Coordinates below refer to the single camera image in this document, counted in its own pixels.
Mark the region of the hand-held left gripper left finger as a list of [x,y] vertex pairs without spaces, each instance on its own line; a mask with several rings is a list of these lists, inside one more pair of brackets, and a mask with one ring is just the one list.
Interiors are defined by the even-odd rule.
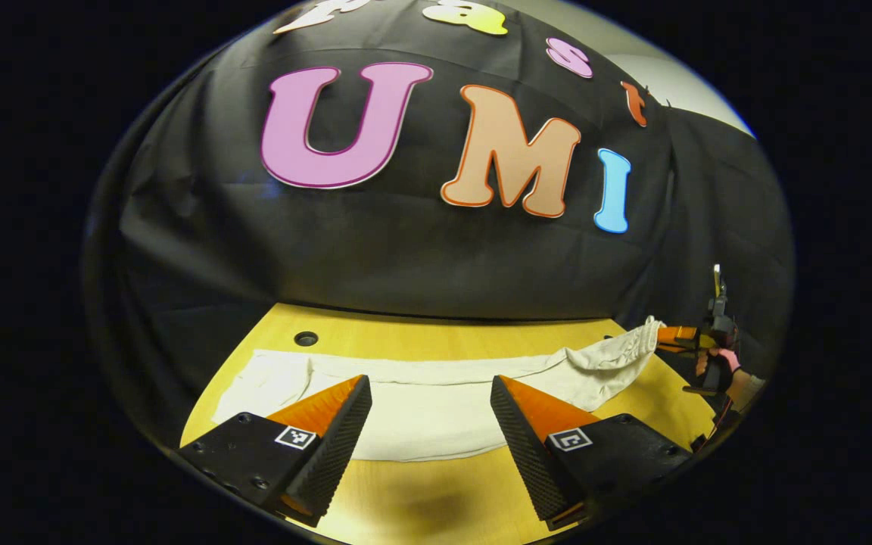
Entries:
[[238,412],[179,449],[229,493],[315,527],[329,510],[372,407],[357,375],[269,416]]

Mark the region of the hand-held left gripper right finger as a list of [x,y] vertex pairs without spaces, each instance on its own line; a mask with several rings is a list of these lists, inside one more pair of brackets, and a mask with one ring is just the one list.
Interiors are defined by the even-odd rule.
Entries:
[[631,414],[601,419],[512,377],[494,376],[490,404],[537,517],[551,531],[608,520],[693,458]]

